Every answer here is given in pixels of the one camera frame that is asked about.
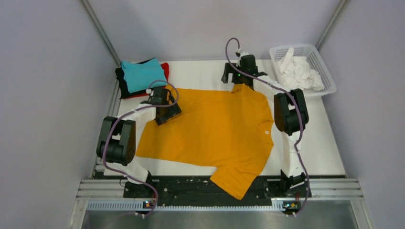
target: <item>white laundry basket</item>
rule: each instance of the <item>white laundry basket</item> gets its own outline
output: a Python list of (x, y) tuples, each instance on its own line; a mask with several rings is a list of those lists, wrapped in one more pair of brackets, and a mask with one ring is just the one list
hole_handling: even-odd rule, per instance
[(333, 81), (332, 76), (330, 75), (330, 72), (325, 65), (325, 62), (323, 61), (315, 46), (311, 44), (284, 45), (270, 49), (271, 62), (273, 63), (277, 81), (282, 84), (282, 80), (280, 79), (280, 71), (276, 67), (276, 61), (281, 60), (281, 58), (286, 55), (288, 49), (291, 47), (294, 48), (294, 56), (306, 56), (308, 58), (307, 61), (310, 67), (319, 72), (322, 83), (325, 86), (325, 88), (320, 91), (314, 91), (312, 89), (304, 90), (305, 97), (323, 96), (336, 92), (336, 84)]

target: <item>orange shirt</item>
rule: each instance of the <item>orange shirt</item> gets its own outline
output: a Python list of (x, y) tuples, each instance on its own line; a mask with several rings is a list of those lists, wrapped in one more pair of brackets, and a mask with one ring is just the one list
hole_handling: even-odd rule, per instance
[(244, 84), (232, 93), (178, 90), (182, 113), (160, 126), (148, 122), (136, 155), (215, 166), (211, 181), (242, 199), (273, 147), (267, 98)]

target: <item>blue folded shirt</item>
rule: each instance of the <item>blue folded shirt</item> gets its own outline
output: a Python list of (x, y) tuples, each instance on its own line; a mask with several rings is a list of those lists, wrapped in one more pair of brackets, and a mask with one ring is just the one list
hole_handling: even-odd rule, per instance
[[(123, 61), (121, 67), (124, 71), (124, 80), (127, 82), (129, 93), (146, 90), (149, 88), (150, 83), (155, 80), (167, 82), (164, 70), (156, 58), (143, 64)], [(166, 85), (167, 83), (164, 82), (156, 82), (151, 87)]]

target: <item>white cloth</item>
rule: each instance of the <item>white cloth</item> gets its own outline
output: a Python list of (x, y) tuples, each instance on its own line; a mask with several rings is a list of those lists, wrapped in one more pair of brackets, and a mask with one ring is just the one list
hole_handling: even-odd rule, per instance
[(291, 89), (324, 89), (317, 71), (311, 69), (306, 56), (294, 56), (294, 48), (289, 48), (286, 55), (277, 61), (276, 71), (280, 72), (281, 85)]

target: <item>gray wall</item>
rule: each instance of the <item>gray wall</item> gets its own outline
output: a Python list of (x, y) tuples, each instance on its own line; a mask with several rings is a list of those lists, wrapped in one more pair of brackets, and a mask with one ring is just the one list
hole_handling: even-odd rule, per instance
[(267, 59), (273, 46), (315, 44), (339, 3), (339, 0), (89, 1), (121, 59), (157, 57), (162, 61), (223, 60), (226, 41), (231, 37), (239, 38), (242, 48), (256, 57)]
[(64, 228), (114, 80), (78, 0), (0, 2), (0, 228)]
[(377, 228), (404, 228), (405, 1), (354, 0), (321, 55), (338, 90), (324, 97), (347, 172)]

